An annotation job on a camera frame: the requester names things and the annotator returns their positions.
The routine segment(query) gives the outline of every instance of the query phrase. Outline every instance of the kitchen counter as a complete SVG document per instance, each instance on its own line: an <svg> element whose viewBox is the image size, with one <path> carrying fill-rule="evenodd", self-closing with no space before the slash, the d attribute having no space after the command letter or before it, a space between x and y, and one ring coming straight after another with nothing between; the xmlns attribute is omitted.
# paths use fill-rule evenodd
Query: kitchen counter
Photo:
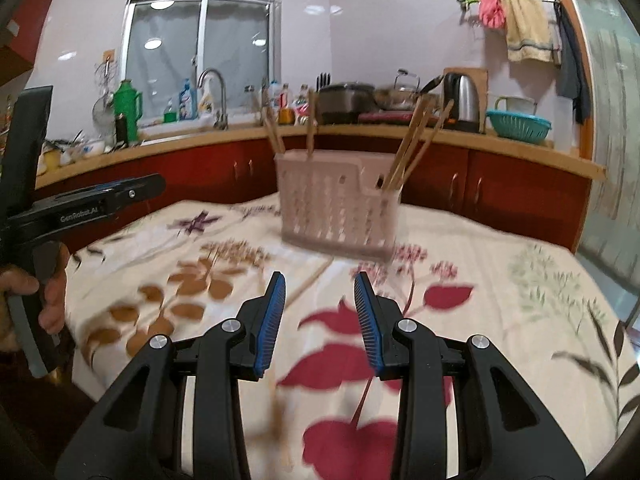
<svg viewBox="0 0 640 480"><path fill-rule="evenodd" d="M279 131L283 137L304 136L306 134L306 128L304 126L281 126ZM320 136L345 135L383 137L389 139L402 139L405 133L405 126L368 124L320 126L318 131L318 135ZM209 130L204 133L149 139L143 141L141 146L136 146L135 148L118 150L117 152L88 158L76 162L75 164L47 172L38 177L36 180L36 188L39 189L83 173L88 173L100 168L106 168L121 162L136 160L147 156L159 155L161 153L168 153L177 150L187 150L189 148L196 148L199 146L263 138L266 138L264 129L261 127L252 127L227 131ZM521 160L536 162L550 168L557 168L591 180L604 180L606 177L605 168L591 162L590 160L558 152L551 148L526 144L524 142L501 139L499 137L489 135L468 134L452 130L440 132L434 138L433 142L437 144L448 144L450 146L478 150L480 152L512 156Z"/></svg>

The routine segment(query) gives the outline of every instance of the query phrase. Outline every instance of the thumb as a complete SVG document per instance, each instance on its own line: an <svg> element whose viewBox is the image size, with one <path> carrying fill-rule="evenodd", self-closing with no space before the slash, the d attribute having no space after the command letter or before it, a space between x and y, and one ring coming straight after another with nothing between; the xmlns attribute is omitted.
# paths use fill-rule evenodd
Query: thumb
<svg viewBox="0 0 640 480"><path fill-rule="evenodd" d="M9 266L0 270L0 292L12 292L28 296L35 294L40 288L40 283L33 276L28 275L22 269Z"/></svg>

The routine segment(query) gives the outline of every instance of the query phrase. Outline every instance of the silver pivot bolt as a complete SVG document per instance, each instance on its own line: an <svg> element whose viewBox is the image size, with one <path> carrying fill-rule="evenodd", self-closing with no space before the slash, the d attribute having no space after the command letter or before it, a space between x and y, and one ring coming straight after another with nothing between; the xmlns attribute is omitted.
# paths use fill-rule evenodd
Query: silver pivot bolt
<svg viewBox="0 0 640 480"><path fill-rule="evenodd" d="M222 330L225 332L237 332L242 324L237 319L227 319L222 323Z"/></svg>
<svg viewBox="0 0 640 480"><path fill-rule="evenodd" d="M401 319L398 321L398 328L403 332L413 332L418 325L413 319Z"/></svg>
<svg viewBox="0 0 640 480"><path fill-rule="evenodd" d="M155 335L149 340L149 346L159 350L163 348L169 340L164 335Z"/></svg>
<svg viewBox="0 0 640 480"><path fill-rule="evenodd" d="M489 339L483 335L475 335L471 338L471 344L476 348L487 348L489 346Z"/></svg>

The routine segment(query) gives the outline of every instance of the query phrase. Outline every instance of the teal plastic basket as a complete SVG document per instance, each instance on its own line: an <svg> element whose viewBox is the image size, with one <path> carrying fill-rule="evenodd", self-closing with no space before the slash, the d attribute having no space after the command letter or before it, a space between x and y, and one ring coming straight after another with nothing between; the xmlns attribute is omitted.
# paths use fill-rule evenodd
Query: teal plastic basket
<svg viewBox="0 0 640 480"><path fill-rule="evenodd" d="M487 110L487 117L499 137L522 140L531 144L539 144L545 140L551 129L551 123L535 115L505 112L503 110Z"/></svg>

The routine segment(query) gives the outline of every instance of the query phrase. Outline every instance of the tablecloth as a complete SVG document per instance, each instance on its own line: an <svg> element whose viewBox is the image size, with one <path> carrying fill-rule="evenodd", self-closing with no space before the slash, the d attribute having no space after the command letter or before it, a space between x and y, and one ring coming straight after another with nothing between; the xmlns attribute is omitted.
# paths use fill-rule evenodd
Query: tablecloth
<svg viewBox="0 0 640 480"><path fill-rule="evenodd" d="M280 238L277 195L241 205L180 202L79 251L68 319L108 386L154 333L204 334L264 293L274 270L287 305L265 378L241 382L255 479L386 480L399 381L373 377L353 277L437 335L481 333L510 360L591 470L640 403L638 364L598 287L564 248L459 216L401 206L393 261L309 252ZM448 378L448 474L457 472Z"/></svg>

